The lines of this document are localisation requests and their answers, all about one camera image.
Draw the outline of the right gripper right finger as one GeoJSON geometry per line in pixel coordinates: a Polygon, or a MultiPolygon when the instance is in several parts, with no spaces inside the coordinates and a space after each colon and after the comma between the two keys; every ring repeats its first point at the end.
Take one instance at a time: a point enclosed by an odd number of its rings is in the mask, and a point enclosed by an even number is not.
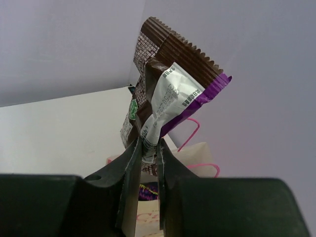
{"type": "Polygon", "coordinates": [[[220,237],[211,211],[222,180],[200,178],[171,152],[164,139],[157,147],[160,228],[166,237],[220,237]]]}

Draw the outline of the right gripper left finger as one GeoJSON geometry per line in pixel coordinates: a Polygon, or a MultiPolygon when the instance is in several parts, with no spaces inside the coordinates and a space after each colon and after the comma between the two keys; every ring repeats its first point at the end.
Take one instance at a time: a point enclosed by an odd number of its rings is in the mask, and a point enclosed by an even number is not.
{"type": "Polygon", "coordinates": [[[135,139],[112,162],[76,182],[61,227],[63,237],[133,237],[142,144],[135,139]]]}

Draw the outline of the large purple snack bag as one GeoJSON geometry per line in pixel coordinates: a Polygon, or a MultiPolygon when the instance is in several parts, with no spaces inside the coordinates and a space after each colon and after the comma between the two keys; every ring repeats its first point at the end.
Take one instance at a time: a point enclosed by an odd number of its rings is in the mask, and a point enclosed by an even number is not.
{"type": "Polygon", "coordinates": [[[139,185],[139,201],[151,201],[158,198],[158,183],[149,182],[139,185]]]}

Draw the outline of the brown candy pack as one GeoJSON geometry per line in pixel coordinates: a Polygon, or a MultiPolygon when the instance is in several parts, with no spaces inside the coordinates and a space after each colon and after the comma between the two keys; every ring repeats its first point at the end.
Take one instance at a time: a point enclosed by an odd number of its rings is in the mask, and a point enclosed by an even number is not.
{"type": "Polygon", "coordinates": [[[142,25],[134,64],[140,77],[120,136],[142,140],[142,171],[157,173],[160,138],[213,100],[232,80],[197,46],[155,17],[142,25]]]}

